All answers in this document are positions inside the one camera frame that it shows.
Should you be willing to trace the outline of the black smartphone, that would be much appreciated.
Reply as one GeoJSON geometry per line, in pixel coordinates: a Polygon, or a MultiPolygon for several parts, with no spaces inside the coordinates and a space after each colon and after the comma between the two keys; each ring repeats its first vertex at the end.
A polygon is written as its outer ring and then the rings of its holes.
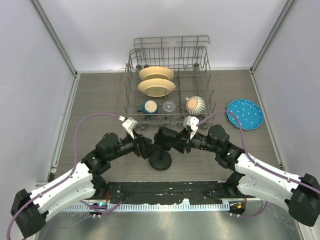
{"type": "Polygon", "coordinates": [[[171,147],[168,143],[172,142],[178,132],[168,127],[161,126],[154,135],[154,144],[159,146],[164,151],[169,151],[171,147]]]}

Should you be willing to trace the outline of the black phone stand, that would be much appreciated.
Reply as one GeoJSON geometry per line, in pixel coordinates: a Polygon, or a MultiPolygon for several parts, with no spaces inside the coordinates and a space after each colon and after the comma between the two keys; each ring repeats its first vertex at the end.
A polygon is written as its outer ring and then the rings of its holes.
{"type": "Polygon", "coordinates": [[[172,158],[167,151],[160,150],[152,154],[148,158],[148,162],[155,170],[164,171],[172,165],[172,158]]]}

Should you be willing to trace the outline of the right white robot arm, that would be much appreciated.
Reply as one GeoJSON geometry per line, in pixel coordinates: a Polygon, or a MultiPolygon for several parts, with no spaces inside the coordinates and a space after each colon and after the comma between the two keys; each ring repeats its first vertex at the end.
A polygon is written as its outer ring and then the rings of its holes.
{"type": "Polygon", "coordinates": [[[230,197],[242,194],[275,204],[309,227],[315,225],[320,215],[320,184],[313,175],[299,176],[257,159],[231,143],[219,124],[210,127],[207,135],[187,127],[168,146],[183,153],[191,149],[215,153],[218,164],[233,171],[225,186],[230,197]]]}

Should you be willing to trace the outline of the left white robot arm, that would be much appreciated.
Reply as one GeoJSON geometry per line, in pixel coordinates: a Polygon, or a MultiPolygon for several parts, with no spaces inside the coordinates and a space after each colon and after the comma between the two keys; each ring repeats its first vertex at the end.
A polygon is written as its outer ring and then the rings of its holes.
{"type": "Polygon", "coordinates": [[[130,153],[147,159],[159,149],[142,134],[126,134],[119,139],[117,134],[107,133],[64,175],[31,192],[18,191],[10,210],[12,219],[22,236],[28,238],[66,207],[89,198],[102,199],[108,190],[102,174],[110,169],[111,161],[130,153]]]}

